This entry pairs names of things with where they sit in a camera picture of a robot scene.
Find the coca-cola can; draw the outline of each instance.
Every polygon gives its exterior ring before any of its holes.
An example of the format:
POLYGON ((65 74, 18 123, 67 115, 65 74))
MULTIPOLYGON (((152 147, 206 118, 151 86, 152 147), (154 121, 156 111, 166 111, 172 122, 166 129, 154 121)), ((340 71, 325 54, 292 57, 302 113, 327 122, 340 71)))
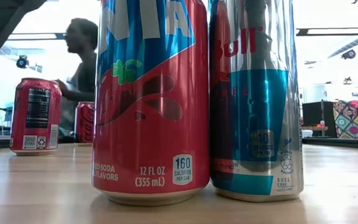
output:
POLYGON ((75 139, 93 143, 94 102, 79 102, 75 110, 75 139))
POLYGON ((56 82, 23 78, 16 88, 10 150, 18 156, 56 151, 60 102, 61 91, 56 82))

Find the calorie label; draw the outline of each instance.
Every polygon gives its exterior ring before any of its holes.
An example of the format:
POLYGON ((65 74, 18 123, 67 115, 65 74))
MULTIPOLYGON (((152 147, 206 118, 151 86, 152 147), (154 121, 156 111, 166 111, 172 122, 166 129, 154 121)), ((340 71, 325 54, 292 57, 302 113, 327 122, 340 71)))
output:
POLYGON ((47 128, 49 123, 50 90, 30 88, 26 128, 47 128))
POLYGON ((186 185, 192 182, 192 156, 181 154, 173 157, 173 184, 186 185))

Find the aluminum can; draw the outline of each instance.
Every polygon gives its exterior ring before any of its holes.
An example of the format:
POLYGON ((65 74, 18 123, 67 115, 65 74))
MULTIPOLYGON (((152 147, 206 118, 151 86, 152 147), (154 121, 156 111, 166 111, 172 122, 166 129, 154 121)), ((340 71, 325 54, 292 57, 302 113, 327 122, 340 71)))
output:
POLYGON ((61 91, 56 82, 23 78, 16 88, 10 150, 17 155, 50 154, 59 140, 61 91))
POLYGON ((210 0, 211 178, 251 202, 298 198, 303 162, 292 0, 210 0))
POLYGON ((75 139, 79 143, 93 143, 94 102, 79 102, 75 110, 75 139))
POLYGON ((102 3, 93 186, 157 206, 209 182, 207 13, 201 0, 102 3))

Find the man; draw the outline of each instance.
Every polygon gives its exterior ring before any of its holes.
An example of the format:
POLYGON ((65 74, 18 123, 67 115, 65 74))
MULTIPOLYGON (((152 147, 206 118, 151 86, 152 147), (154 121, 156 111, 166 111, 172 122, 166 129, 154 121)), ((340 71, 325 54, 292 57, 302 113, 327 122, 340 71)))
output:
POLYGON ((68 52, 77 54, 82 60, 75 75, 67 84, 57 80, 62 92, 62 115, 60 127, 65 134, 75 126, 75 108, 79 101, 95 100, 95 73, 98 27, 87 19, 72 19, 65 35, 68 52))

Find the can lid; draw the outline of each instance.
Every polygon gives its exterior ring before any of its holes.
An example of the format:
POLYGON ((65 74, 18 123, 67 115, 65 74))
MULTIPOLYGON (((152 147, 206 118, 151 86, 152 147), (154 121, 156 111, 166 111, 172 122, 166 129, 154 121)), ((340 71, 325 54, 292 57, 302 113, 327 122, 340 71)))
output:
POLYGON ((80 101, 78 104, 81 104, 81 103, 94 103, 94 102, 91 102, 91 101, 80 101))
POLYGON ((43 78, 31 78, 31 77, 29 77, 29 78, 22 78, 21 80, 40 80, 40 81, 50 81, 50 80, 46 80, 46 79, 43 79, 43 78))

